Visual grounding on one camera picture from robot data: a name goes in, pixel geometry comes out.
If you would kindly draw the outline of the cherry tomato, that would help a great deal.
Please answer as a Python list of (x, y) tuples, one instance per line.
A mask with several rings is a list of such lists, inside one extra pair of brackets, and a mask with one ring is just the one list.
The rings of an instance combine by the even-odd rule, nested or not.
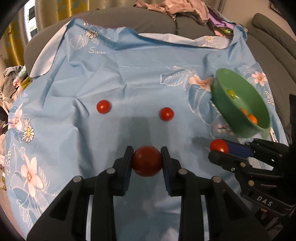
[(162, 169), (161, 154), (155, 147), (142, 146), (133, 154), (132, 168), (142, 177), (152, 177)]
[(111, 110), (111, 103), (108, 100), (100, 100), (97, 105), (96, 109), (100, 114), (107, 114)]
[(159, 112), (159, 117), (163, 121), (170, 121), (173, 119), (175, 113), (170, 107), (162, 108)]
[(227, 143), (222, 139), (215, 139), (210, 143), (210, 151), (219, 151), (225, 154), (229, 153), (229, 147)]

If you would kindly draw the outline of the small green fruit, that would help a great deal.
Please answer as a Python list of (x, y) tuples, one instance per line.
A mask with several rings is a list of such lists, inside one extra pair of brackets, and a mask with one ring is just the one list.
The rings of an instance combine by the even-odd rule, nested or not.
[(235, 97), (236, 97), (235, 92), (232, 89), (228, 89), (227, 93), (232, 99), (235, 99)]

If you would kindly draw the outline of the green plastic bowl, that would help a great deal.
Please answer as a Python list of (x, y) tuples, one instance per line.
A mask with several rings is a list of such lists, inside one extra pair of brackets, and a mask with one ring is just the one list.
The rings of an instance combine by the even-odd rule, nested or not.
[[(235, 92), (235, 99), (228, 95), (228, 89)], [(271, 120), (268, 108), (261, 95), (241, 75), (230, 69), (218, 69), (211, 83), (211, 93), (211, 101), (237, 137), (269, 136)], [(257, 125), (253, 124), (240, 108), (245, 109), (248, 115), (253, 114), (257, 118)]]

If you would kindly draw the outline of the grey sofa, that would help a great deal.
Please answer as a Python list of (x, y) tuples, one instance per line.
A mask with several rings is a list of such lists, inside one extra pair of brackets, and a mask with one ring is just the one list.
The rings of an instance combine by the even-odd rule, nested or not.
[[(186, 16), (178, 16), (174, 23), (162, 13), (134, 7), (96, 9), (76, 17), (108, 28), (130, 27), (138, 33), (170, 33), (190, 39), (214, 34), (210, 27)], [(295, 40), (272, 20), (257, 13), (248, 30), (247, 45), (267, 76), (282, 124), (289, 125), (289, 95), (295, 94)]]

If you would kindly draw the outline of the blue floral cloth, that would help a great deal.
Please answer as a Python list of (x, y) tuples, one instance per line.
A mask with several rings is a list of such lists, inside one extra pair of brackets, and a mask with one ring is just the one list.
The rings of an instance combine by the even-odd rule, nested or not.
[[(232, 39), (195, 40), (138, 34), (81, 19), (63, 25), (31, 71), (32, 83), (13, 103), (4, 139), (6, 186), (23, 235), (77, 175), (98, 175), (127, 146), (168, 147), (196, 175), (220, 175), (238, 192), (234, 176), (208, 161), (214, 138), (237, 138), (211, 102), (219, 68), (243, 76), (261, 95), (271, 119), (268, 140), (286, 144), (266, 75), (235, 27)], [(96, 105), (108, 100), (111, 110)], [(175, 115), (159, 117), (162, 108)]]

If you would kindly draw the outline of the purple garment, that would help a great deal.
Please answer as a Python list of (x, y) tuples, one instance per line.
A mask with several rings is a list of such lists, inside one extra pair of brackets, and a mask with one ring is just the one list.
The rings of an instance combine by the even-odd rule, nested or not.
[(235, 27), (238, 27), (246, 36), (247, 29), (243, 25), (228, 20), (211, 6), (207, 6), (207, 8), (209, 12), (207, 24), (211, 27), (216, 36), (232, 39)]

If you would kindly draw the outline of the pink clothes pile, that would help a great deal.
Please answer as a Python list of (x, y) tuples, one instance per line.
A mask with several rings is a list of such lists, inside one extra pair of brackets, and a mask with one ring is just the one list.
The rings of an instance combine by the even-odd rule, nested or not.
[(166, 14), (173, 20), (177, 14), (188, 16), (201, 25), (206, 25), (209, 20), (209, 10), (203, 1), (163, 1), (160, 4), (137, 1), (133, 6)]

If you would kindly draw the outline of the clothes heap left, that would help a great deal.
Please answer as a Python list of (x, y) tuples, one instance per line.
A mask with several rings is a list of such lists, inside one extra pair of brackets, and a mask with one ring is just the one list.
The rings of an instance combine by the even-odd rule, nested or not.
[(3, 78), (1, 82), (1, 108), (6, 114), (9, 114), (15, 100), (32, 81), (27, 74), (25, 65), (8, 67), (3, 72)]

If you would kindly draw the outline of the yellow patterned curtain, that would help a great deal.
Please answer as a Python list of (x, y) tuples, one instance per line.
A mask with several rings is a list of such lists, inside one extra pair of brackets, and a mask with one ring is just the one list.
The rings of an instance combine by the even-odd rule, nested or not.
[(23, 66), (23, 44), (18, 20), (13, 20), (4, 32), (4, 43), (9, 62), (12, 66)]

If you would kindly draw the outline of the beige curtain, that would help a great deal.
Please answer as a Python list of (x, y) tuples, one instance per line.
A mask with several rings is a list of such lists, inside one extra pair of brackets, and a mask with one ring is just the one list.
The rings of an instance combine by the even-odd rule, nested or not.
[[(166, 14), (147, 9), (136, 8), (137, 1), (35, 1), (37, 29), (41, 31), (56, 23), (71, 18), (81, 18), (88, 23), (108, 28), (130, 27), (140, 33), (174, 32), (180, 18), (197, 23), (188, 16), (177, 14), (173, 20)], [(143, 1), (148, 4), (160, 4), (163, 1)], [(221, 14), (225, 1), (203, 1)]]

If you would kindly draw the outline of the framed wall picture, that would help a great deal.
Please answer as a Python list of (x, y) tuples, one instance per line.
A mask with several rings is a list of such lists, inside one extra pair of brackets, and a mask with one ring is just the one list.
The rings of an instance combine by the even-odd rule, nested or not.
[(280, 14), (284, 17), (289, 14), (289, 1), (287, 0), (270, 0), (270, 2), (277, 8)]

